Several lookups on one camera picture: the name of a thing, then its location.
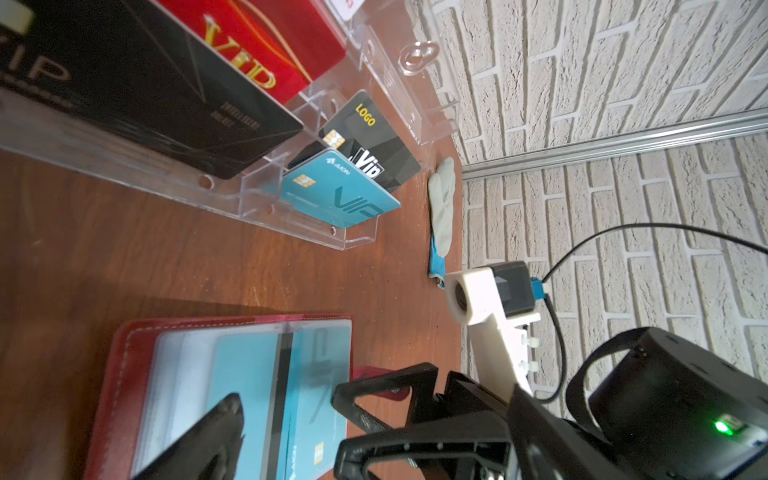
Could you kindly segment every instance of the gold chip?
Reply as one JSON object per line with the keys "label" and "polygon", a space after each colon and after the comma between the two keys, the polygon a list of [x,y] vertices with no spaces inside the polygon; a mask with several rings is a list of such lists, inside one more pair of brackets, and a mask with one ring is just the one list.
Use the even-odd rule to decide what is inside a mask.
{"label": "gold chip", "polygon": [[295,184],[301,185],[304,188],[312,187],[314,184],[317,183],[311,178],[307,177],[306,175],[299,175],[298,177],[293,179],[293,182]]}
{"label": "gold chip", "polygon": [[323,141],[326,142],[330,147],[338,150],[339,147],[341,147],[342,144],[346,141],[346,139],[342,137],[339,132],[331,130],[325,137],[323,137]]}

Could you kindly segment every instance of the card chip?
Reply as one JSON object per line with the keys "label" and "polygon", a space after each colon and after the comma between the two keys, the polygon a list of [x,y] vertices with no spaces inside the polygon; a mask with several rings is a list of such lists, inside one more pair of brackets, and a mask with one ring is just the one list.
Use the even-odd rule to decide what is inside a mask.
{"label": "card chip", "polygon": [[323,137],[323,141],[326,142],[329,147],[339,150],[339,147],[342,146],[346,139],[342,137],[339,132],[331,130],[325,137]]}
{"label": "card chip", "polygon": [[315,465],[323,461],[323,448],[325,447],[325,442],[318,443],[315,445]]}
{"label": "card chip", "polygon": [[314,184],[317,183],[311,178],[307,177],[306,175],[299,175],[298,177],[293,179],[293,182],[295,184],[301,185],[304,188],[312,187]]}

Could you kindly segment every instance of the brown wooden surface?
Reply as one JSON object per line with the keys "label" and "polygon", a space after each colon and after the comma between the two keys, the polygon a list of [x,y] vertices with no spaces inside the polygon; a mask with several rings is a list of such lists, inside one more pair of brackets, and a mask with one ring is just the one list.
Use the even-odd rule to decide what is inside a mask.
{"label": "brown wooden surface", "polygon": [[[409,146],[432,169],[458,160],[448,138]],[[398,190],[374,244],[340,252],[0,151],[0,478],[81,477],[111,336],[140,317],[345,313],[356,364],[433,362],[442,390],[460,331],[427,277],[426,179]],[[365,407],[402,424],[407,402]]]}

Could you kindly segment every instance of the card display stand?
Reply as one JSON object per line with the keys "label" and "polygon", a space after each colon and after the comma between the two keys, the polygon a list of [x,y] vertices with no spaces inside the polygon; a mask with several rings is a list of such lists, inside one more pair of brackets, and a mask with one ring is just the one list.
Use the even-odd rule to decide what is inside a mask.
{"label": "card display stand", "polygon": [[346,22],[327,8],[346,36],[347,56],[286,104],[303,132],[234,178],[203,174],[4,88],[0,148],[337,250],[374,242],[378,218],[336,228],[281,200],[286,165],[357,91],[380,88],[425,148],[457,130],[458,93],[429,0],[370,0]]}

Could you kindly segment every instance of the white brick wall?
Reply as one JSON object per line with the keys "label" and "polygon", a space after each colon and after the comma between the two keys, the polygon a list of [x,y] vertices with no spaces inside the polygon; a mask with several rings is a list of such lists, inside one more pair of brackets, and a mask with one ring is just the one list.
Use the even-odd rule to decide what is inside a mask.
{"label": "white brick wall", "polygon": [[463,164],[768,107],[764,0],[432,0]]}
{"label": "white brick wall", "polygon": [[[765,244],[768,136],[470,180],[464,211],[464,267],[525,260],[539,276],[620,223],[683,222]],[[768,259],[760,253],[678,230],[625,230],[583,247],[552,286],[569,376],[610,336],[657,326],[768,382]],[[559,358],[548,316],[532,329],[542,368],[532,381],[542,396],[557,385]],[[618,360],[598,363],[587,388]],[[552,408],[564,413],[564,402]]]}

